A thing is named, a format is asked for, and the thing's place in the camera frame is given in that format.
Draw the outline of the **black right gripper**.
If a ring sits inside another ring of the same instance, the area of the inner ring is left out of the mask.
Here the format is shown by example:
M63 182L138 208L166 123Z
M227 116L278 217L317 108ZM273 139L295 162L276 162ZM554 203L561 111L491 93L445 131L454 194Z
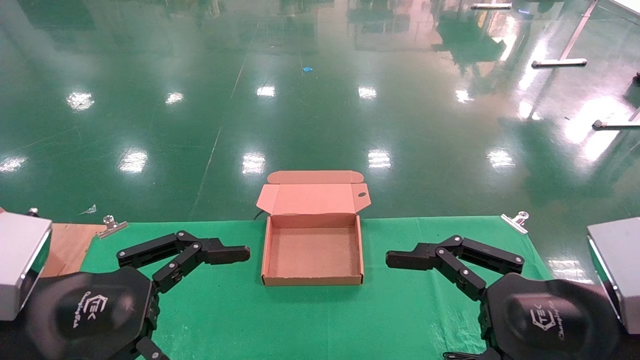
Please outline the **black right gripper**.
M481 300L478 321L487 349L477 360L608 360L622 339L603 289L517 275L525 259L489 244L453 235L412 251L387 251L385 262L393 269L437 270L469 299ZM505 276L487 288L464 262Z

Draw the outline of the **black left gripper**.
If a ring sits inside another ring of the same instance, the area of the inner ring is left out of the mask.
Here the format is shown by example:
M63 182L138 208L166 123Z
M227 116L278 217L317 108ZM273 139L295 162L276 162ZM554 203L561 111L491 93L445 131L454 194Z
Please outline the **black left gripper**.
M250 248L181 230L121 249L116 257L116 271L38 282L23 309L26 360L169 360L151 339L157 328L155 291L166 294L200 264L246 262ZM151 280L137 270L168 258Z

